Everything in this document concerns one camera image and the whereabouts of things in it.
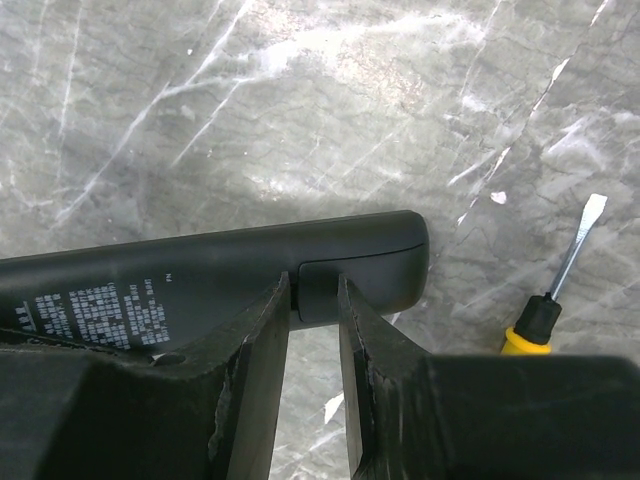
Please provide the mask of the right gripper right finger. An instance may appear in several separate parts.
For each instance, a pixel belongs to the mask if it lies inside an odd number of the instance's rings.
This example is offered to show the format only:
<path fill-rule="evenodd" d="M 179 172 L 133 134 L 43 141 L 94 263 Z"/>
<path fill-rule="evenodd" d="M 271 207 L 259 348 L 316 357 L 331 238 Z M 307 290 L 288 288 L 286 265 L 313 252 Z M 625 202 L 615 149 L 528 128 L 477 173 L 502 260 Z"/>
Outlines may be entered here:
<path fill-rule="evenodd" d="M 611 356 L 433 355 L 338 282 L 355 479 L 635 479 L 639 369 Z"/>

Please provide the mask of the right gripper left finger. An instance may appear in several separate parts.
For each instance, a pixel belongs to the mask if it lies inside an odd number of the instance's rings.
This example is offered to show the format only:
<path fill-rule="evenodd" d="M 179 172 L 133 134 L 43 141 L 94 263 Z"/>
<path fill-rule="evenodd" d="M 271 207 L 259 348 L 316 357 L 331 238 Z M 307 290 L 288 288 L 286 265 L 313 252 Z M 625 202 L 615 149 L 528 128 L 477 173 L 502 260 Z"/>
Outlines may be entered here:
<path fill-rule="evenodd" d="M 291 287 L 157 358 L 3 330 L 5 479 L 265 479 Z"/>

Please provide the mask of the black remote control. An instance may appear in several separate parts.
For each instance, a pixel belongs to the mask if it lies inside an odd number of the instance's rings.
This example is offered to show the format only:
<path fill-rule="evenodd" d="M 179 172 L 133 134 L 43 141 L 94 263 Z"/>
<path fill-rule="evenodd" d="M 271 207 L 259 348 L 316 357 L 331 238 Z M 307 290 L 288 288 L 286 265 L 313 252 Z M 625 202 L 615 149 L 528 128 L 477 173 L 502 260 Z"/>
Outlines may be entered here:
<path fill-rule="evenodd" d="M 406 310 L 428 261 L 426 222 L 409 210 L 9 258 L 1 325 L 160 354 L 232 319 L 281 276 L 294 330 L 337 321 L 340 276 L 378 313 Z"/>

